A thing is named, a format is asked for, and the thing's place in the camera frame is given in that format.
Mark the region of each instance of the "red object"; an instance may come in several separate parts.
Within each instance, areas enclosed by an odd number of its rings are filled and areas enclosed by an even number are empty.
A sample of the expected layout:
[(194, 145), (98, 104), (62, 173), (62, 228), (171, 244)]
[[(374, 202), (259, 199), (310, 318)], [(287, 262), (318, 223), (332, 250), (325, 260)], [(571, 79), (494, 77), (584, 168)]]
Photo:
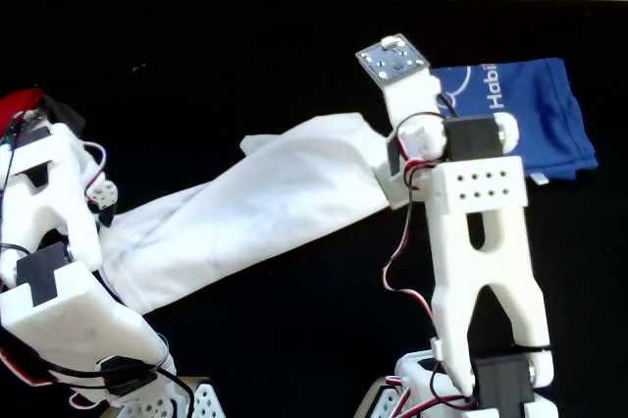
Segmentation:
[(20, 89), (0, 98), (0, 133), (7, 130), (16, 112), (29, 111), (39, 104), (43, 90), (39, 88)]

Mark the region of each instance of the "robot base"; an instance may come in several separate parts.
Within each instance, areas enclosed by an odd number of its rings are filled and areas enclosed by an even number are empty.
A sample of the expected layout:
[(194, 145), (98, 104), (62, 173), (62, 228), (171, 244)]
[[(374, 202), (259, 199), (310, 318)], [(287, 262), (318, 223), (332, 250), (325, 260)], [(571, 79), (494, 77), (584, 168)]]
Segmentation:
[[(214, 388), (206, 377), (181, 377), (194, 391), (193, 418), (225, 418), (223, 408), (218, 401)], [(132, 403), (122, 408), (110, 407), (101, 418), (173, 418), (177, 409), (184, 409), (185, 400), (180, 398), (172, 403), (158, 398), (154, 403)]]

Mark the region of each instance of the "red wire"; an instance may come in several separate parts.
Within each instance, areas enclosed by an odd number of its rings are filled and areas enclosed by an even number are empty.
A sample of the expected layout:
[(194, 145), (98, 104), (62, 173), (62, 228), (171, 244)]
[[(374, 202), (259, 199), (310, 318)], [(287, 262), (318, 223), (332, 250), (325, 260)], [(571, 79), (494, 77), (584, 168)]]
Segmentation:
[(401, 409), (403, 408), (403, 405), (405, 405), (405, 402), (408, 401), (409, 398), (410, 398), (410, 389), (406, 389), (401, 395), (401, 397), (399, 398), (399, 401), (396, 403), (396, 405), (392, 409), (391, 414), (389, 415), (389, 418), (396, 417), (399, 411), (401, 411)]
[[(442, 404), (442, 401), (461, 400), (462, 398), (464, 398), (464, 396), (462, 395), (447, 395), (447, 396), (442, 396), (441, 399), (433, 398), (432, 400), (426, 401), (425, 403), (421, 403), (420, 405), (416, 405), (410, 408), (409, 410), (404, 411), (400, 415), (397, 415), (395, 418), (412, 418), (417, 413), (421, 413), (429, 408), (432, 408), (433, 406)], [(469, 408), (471, 408), (472, 406), (473, 406), (473, 403), (468, 404)]]
[[(414, 168), (411, 168), (409, 170), (410, 171), (410, 175), (411, 175), (410, 178), (412, 176), (414, 176), (414, 172), (418, 171), (419, 169), (421, 169), (420, 166), (416, 166)], [(423, 306), (423, 308), (425, 309), (426, 313), (430, 317), (430, 320), (434, 324), (434, 319), (432, 318), (432, 309), (430, 308), (430, 304), (428, 303), (428, 301), (425, 299), (425, 297), (423, 295), (421, 295), (419, 292), (417, 292), (416, 290), (413, 290), (411, 288), (395, 288), (395, 287), (391, 287), (391, 285), (389, 284), (389, 281), (388, 281), (389, 268), (393, 264), (393, 261), (395, 259), (397, 259), (403, 253), (403, 251), (405, 250), (405, 247), (407, 246), (407, 243), (408, 243), (408, 238), (409, 238), (409, 234), (410, 234), (410, 220), (412, 218), (412, 200), (411, 200), (412, 188), (410, 188), (410, 194), (409, 195), (410, 195), (410, 200), (408, 201), (408, 210), (407, 210), (407, 214), (405, 216), (405, 225), (403, 227), (403, 234), (401, 235), (401, 241), (399, 242), (399, 245), (396, 248), (396, 250), (394, 251), (394, 253), (389, 258), (389, 261), (386, 263), (384, 268), (382, 268), (382, 284), (384, 284), (384, 288), (386, 290), (389, 290), (391, 292), (405, 293), (407, 295), (410, 295), (415, 300), (417, 300)]]
[(4, 352), (4, 349), (0, 349), (0, 362), (2, 362), (7, 369), (9, 369), (13, 374), (20, 379), (22, 382), (27, 383), (31, 387), (43, 387), (43, 386), (51, 386), (54, 382), (46, 382), (46, 381), (35, 381), (31, 377), (28, 376), (15, 362), (7, 356)]

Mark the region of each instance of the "black background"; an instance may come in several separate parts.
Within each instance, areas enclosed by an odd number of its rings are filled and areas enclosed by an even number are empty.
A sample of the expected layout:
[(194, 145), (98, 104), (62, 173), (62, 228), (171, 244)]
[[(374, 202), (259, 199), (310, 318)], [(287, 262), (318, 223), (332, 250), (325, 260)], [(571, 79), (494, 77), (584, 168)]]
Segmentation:
[[(558, 0), (0, 0), (0, 92), (39, 85), (109, 150), (120, 209), (216, 178), (249, 133), (358, 111), (388, 133), (353, 56), (403, 32), (435, 67), (564, 58), (600, 168), (530, 187), (535, 273), (546, 293), (561, 416), (619, 416), (623, 333), (628, 4)], [(403, 214), (384, 211), (147, 316), (181, 375), (209, 375), (230, 417), (352, 416), (370, 384), (430, 325), (380, 269)], [(433, 288), (417, 206), (397, 284)], [(507, 339), (487, 296), (474, 348)], [(4, 416), (65, 404), (0, 368)]]

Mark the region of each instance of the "hole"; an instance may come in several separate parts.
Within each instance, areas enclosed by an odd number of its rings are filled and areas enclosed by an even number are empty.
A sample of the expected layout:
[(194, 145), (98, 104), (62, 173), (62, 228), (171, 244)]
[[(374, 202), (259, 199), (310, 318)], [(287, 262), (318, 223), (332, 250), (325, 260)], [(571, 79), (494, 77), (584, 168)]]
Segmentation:
[(469, 231), (469, 241), (475, 249), (480, 249), (484, 245), (484, 219), (482, 213), (475, 212), (467, 214), (467, 227)]

